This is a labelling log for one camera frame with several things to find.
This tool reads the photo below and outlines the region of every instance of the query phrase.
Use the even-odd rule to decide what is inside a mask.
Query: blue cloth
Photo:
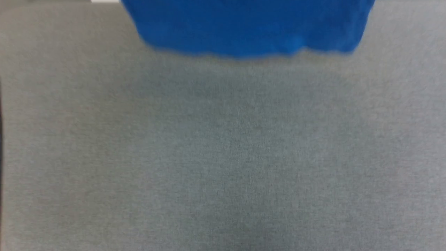
[[[122,0],[138,33],[159,49],[231,57],[293,55],[303,47],[350,53],[375,0]]]

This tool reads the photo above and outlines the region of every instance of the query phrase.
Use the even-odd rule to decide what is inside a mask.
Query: gray sofa
[[[350,57],[155,52],[119,4],[0,16],[3,251],[440,251],[446,2]]]

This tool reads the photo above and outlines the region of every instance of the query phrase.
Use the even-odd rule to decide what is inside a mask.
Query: blue fabric
[[[150,45],[187,54],[350,53],[375,0],[122,0]]]

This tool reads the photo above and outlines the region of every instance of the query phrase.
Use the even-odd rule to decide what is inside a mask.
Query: gray cushion
[[[350,57],[142,44],[118,4],[0,17],[2,250],[443,250],[446,2]]]

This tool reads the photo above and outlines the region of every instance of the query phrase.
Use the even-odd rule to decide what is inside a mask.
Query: gray fabric surface
[[[234,62],[115,4],[7,12],[2,250],[444,250],[444,24],[378,2],[351,57]]]

